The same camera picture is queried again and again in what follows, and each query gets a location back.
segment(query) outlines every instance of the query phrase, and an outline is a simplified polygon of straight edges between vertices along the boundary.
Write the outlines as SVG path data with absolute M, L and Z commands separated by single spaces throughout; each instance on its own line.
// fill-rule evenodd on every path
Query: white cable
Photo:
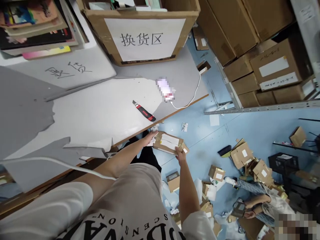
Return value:
M 103 179 L 117 180 L 117 178 L 104 176 L 98 172 L 95 172 L 95 171 L 92 171 L 89 169 L 85 169 L 85 168 L 81 168 L 81 167 L 77 167 L 77 166 L 72 166 L 72 165 L 69 165 L 65 162 L 58 160 L 58 159 L 50 158 L 50 157 L 31 157 L 31 158 L 16 158 L 16 159 L 0 160 L 0 164 L 25 162 L 25 161 L 31 161 L 31 160 L 47 160 L 47 161 L 58 163 L 62 166 L 65 166 L 65 167 L 68 167 L 68 168 L 71 168 L 74 170 L 78 170 L 80 172 L 85 172 L 85 173 L 90 173 L 90 174 L 96 175 L 96 176 L 103 178 Z
M 199 78 L 198 86 L 197 86 L 196 90 L 194 91 L 193 99 L 189 102 L 189 104 L 188 104 L 187 106 L 185 106 L 185 107 L 181 107 L 181 108 L 189 107 L 190 103 L 192 103 L 192 101 L 193 101 L 193 100 L 194 100 L 194 98 L 196 97 L 196 92 L 197 92 L 197 90 L 198 90 L 198 88 L 199 88 L 200 80 L 201 80 L 201 74 L 200 74 L 200 78 Z M 173 103 L 172 103 L 172 102 L 170 102 L 170 103 L 171 103 L 171 105 L 172 105 L 175 109 L 181 109 L 181 108 L 176 108 L 176 107 L 173 105 Z

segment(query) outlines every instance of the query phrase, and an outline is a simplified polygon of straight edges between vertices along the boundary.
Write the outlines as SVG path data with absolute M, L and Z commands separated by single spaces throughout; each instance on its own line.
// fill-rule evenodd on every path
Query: pixelated area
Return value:
M 169 86 L 167 78 L 159 78 L 156 80 L 159 92 L 164 98 L 165 102 L 174 100 L 175 89 Z
M 316 240 L 317 222 L 311 214 L 277 214 L 274 233 L 279 240 Z

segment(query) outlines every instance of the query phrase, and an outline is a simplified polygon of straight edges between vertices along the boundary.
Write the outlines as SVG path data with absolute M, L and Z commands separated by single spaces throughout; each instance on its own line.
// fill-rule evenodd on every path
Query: white t-shirt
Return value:
M 90 207 L 91 187 L 67 183 L 1 220 L 0 239 L 216 239 L 203 211 L 190 214 L 180 230 L 162 204 L 161 186 L 155 167 L 131 164 Z

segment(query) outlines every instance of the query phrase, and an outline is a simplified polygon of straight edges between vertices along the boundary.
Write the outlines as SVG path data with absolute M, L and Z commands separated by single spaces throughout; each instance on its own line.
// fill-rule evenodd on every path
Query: stack of books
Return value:
M 68 0 L 9 1 L 0 8 L 0 50 L 25 59 L 70 52 L 87 42 Z

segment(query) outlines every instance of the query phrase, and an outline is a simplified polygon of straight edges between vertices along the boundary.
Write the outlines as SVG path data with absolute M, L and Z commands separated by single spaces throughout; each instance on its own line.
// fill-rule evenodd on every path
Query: red utility knife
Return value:
M 156 120 L 156 118 L 152 114 L 148 113 L 148 111 L 145 110 L 143 107 L 141 107 L 138 103 L 136 103 L 135 101 L 132 101 L 132 103 L 142 113 L 142 115 L 145 116 L 145 118 L 147 118 L 149 121 L 154 122 Z

